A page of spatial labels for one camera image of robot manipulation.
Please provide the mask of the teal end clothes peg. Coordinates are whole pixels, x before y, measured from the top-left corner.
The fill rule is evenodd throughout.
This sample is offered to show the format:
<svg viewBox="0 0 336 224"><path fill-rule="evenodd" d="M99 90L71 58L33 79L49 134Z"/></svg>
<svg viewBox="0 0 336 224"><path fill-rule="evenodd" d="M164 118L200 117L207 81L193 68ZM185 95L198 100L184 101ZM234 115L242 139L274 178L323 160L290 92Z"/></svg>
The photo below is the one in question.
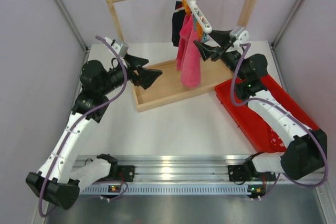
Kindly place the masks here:
<svg viewBox="0 0 336 224"><path fill-rule="evenodd" d="M202 33L202 36L201 36L201 43L206 43L209 41L209 37L208 37L208 34L206 33Z"/></svg>

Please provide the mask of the pink towel sock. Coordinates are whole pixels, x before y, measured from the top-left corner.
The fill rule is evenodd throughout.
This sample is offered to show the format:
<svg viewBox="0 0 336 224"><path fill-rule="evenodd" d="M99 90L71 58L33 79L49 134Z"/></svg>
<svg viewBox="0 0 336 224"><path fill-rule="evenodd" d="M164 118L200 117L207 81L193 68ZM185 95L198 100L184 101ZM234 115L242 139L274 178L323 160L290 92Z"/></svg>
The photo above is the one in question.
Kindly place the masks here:
<svg viewBox="0 0 336 224"><path fill-rule="evenodd" d="M201 55L194 40L199 41L197 32L193 30L192 15L186 15L180 31L176 69L181 71L181 83L189 88L196 87L201 82Z"/></svg>

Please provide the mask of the white clip hanger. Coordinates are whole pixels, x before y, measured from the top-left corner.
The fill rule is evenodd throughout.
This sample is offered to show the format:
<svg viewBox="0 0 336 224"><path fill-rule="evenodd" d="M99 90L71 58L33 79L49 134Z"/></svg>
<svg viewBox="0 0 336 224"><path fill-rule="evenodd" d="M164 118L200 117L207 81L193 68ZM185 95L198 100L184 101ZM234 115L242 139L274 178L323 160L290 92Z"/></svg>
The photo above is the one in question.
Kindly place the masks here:
<svg viewBox="0 0 336 224"><path fill-rule="evenodd" d="M198 7L196 0L186 0L186 2L188 3L191 9L191 15L194 15L197 19L197 22L199 22L200 25L202 26L203 32L206 34L210 34L213 30L212 26L210 25L209 21L202 13L200 8Z"/></svg>

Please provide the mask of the red patterned sock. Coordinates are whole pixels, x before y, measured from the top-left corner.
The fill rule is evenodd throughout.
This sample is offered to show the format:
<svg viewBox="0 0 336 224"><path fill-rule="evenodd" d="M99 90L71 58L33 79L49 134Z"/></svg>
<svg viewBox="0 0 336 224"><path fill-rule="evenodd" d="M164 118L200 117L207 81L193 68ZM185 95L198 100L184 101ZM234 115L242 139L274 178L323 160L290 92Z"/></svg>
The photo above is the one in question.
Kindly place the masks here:
<svg viewBox="0 0 336 224"><path fill-rule="evenodd" d="M284 152L286 150L286 147L284 146L282 140L272 128L268 129L268 135L269 146L273 152Z"/></svg>

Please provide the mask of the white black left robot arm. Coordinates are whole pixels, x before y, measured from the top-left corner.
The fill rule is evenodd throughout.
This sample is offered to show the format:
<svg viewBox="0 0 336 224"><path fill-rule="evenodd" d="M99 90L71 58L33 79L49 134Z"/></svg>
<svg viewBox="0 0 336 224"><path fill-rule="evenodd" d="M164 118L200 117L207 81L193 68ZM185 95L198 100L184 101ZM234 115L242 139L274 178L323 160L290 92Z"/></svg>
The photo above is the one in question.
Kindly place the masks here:
<svg viewBox="0 0 336 224"><path fill-rule="evenodd" d="M87 61L82 66L82 90L59 142L40 169L26 177L26 184L40 202L45 200L68 210L91 184L118 177L118 160L109 154L98 155L78 170L72 168L81 148L94 133L109 106L107 94L118 87L124 89L128 81L147 89L162 75L162 70L145 68L148 62L147 59L126 54L109 70L98 60Z"/></svg>

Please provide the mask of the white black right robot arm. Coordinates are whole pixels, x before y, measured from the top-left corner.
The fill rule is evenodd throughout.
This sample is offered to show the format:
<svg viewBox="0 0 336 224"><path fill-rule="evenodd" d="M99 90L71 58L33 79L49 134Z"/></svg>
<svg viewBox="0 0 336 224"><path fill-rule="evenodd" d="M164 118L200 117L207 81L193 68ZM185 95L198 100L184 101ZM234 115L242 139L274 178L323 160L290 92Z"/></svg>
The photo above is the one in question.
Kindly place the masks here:
<svg viewBox="0 0 336 224"><path fill-rule="evenodd" d="M247 57L251 47L244 27L233 30L212 30L209 36L217 46L202 41L193 43L204 61L218 61L233 73L230 84L231 103L254 111L280 137L285 151L261 152L245 159L245 174L258 180L264 173L283 174L289 181L300 185L300 179L323 168L322 179L314 187L323 185L328 178L327 135L322 129L313 130L298 120L274 98L262 82L268 74L268 61L263 54Z"/></svg>

